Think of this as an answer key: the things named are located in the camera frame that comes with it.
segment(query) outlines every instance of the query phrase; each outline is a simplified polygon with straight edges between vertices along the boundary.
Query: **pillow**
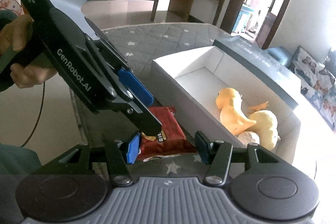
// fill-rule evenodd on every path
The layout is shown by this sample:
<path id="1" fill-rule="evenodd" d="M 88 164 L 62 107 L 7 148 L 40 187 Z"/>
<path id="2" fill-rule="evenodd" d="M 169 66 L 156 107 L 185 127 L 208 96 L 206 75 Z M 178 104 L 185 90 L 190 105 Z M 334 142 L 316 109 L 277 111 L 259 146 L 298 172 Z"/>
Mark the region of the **pillow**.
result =
<path id="1" fill-rule="evenodd" d="M 297 48 L 289 69 L 301 79 L 301 93 L 320 110 L 323 98 L 335 83 L 335 77 L 301 46 Z"/>
<path id="2" fill-rule="evenodd" d="M 323 100 L 320 114 L 329 127 L 335 132 L 336 123 L 336 87 L 333 86 Z"/>

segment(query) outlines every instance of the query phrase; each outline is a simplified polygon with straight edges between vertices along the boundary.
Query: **bed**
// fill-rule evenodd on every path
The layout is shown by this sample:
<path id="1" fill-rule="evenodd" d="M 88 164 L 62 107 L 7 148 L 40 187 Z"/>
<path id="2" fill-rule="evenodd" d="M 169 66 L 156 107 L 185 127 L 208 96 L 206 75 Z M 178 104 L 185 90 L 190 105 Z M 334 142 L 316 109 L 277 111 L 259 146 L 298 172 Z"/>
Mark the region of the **bed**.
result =
<path id="1" fill-rule="evenodd" d="M 103 30 L 124 55 L 134 74 L 146 85 L 153 59 L 211 46 L 215 39 L 230 37 L 206 23 L 153 23 Z"/>

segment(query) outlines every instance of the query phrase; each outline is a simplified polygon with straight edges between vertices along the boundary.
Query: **person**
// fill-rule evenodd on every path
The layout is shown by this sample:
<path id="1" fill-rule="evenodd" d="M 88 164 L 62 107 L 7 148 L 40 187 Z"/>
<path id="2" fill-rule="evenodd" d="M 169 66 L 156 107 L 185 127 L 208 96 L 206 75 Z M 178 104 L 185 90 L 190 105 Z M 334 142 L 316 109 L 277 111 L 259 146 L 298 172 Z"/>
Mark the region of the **person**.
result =
<path id="1" fill-rule="evenodd" d="M 32 22 L 31 16 L 21 15 L 2 28 L 0 58 L 10 46 L 17 52 L 25 48 L 31 37 Z M 35 65 L 22 67 L 20 64 L 13 64 L 10 75 L 14 83 L 22 89 L 40 85 L 56 73 L 54 68 L 41 68 Z M 15 190 L 27 174 L 40 167 L 41 163 L 34 151 L 0 143 L 0 223 L 19 223 L 23 220 L 16 203 Z"/>
<path id="2" fill-rule="evenodd" d="M 21 15 L 4 26 L 0 32 L 0 56 L 11 45 L 16 52 L 20 52 L 25 48 L 31 37 L 30 27 L 32 22 L 33 19 L 30 15 Z M 24 68 L 20 64 L 13 64 L 10 69 L 10 76 L 20 89 L 41 85 L 57 73 L 52 67 L 41 68 L 36 65 L 28 65 Z"/>

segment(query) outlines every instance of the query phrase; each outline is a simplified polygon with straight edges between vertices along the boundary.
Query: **white box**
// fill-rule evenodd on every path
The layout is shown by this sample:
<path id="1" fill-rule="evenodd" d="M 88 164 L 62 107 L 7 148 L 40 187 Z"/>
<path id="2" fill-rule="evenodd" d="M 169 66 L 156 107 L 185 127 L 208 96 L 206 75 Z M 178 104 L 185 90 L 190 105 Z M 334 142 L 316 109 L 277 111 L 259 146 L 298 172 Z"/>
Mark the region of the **white box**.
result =
<path id="1" fill-rule="evenodd" d="M 300 94 L 293 78 L 297 107 L 288 106 L 268 85 L 215 46 L 167 55 L 153 61 L 148 88 L 165 106 L 176 108 L 177 121 L 192 135 L 202 131 L 211 141 L 224 140 L 243 147 L 219 120 L 218 92 L 231 87 L 242 95 L 242 111 L 269 102 L 278 119 L 281 140 L 272 151 L 307 175 L 315 174 L 315 159 L 323 137 L 332 134 L 319 113 Z"/>

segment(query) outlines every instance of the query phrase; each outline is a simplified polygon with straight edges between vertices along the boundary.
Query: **finger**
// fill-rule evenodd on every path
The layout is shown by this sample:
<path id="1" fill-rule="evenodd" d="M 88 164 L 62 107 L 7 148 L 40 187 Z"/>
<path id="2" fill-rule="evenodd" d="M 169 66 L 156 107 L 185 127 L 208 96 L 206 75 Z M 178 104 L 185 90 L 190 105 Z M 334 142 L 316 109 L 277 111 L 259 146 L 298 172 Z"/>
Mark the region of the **finger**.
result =
<path id="1" fill-rule="evenodd" d="M 31 88 L 34 86 L 34 83 L 23 73 L 23 71 L 12 71 L 10 76 L 20 89 Z"/>
<path id="2" fill-rule="evenodd" d="M 29 28 L 33 19 L 30 15 L 22 15 L 17 18 L 13 26 L 13 50 L 16 52 L 22 51 L 30 39 Z"/>
<path id="3" fill-rule="evenodd" d="M 27 75 L 25 75 L 24 70 L 25 68 L 21 66 L 20 64 L 13 64 L 10 67 L 10 70 L 12 71 L 13 75 L 15 76 L 15 84 L 19 88 L 24 88 L 26 86 L 30 86 L 31 80 Z"/>
<path id="4" fill-rule="evenodd" d="M 13 29 L 10 24 L 7 24 L 0 32 L 0 56 L 3 55 L 11 45 L 12 37 Z"/>
<path id="5" fill-rule="evenodd" d="M 41 85 L 52 78 L 57 71 L 54 68 L 41 68 L 35 65 L 28 65 L 24 73 L 36 84 Z"/>
<path id="6" fill-rule="evenodd" d="M 17 75 L 14 72 L 11 72 L 10 74 L 13 82 L 17 85 L 18 88 L 20 89 L 24 89 L 24 88 L 32 88 L 34 85 L 24 85 L 23 83 L 21 83 L 21 81 L 19 80 L 19 78 L 17 77 Z"/>

